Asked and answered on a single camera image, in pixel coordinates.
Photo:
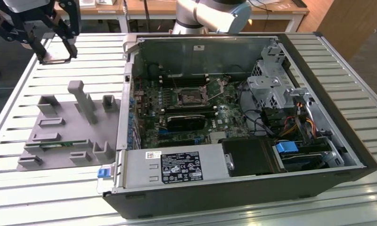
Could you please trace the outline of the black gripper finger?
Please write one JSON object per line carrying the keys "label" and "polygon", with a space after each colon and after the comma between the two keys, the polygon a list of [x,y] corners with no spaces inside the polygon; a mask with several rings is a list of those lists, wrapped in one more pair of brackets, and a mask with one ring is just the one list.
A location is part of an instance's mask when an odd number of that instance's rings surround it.
{"label": "black gripper finger", "polygon": [[[69,59],[77,58],[76,38],[80,35],[80,3],[78,0],[53,0],[53,23],[57,36],[61,38]],[[68,14],[69,23],[66,24],[56,10],[58,6]]]}
{"label": "black gripper finger", "polygon": [[10,13],[9,17],[10,22],[0,14],[0,37],[8,42],[18,41],[25,48],[33,50],[40,64],[45,64],[46,49],[36,37],[33,29],[28,27],[24,16],[20,13]]}

